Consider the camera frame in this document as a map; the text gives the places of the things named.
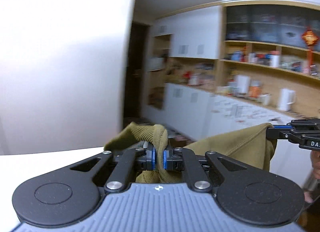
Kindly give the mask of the person's right hand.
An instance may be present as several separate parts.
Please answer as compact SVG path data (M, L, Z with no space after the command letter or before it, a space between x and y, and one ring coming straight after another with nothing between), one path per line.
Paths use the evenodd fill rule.
M311 164L313 168L312 170L313 178L319 179L319 174L320 174L319 151L311 151L310 159L311 159ZM307 203L313 202L310 191L307 191L307 190L304 191L304 197Z

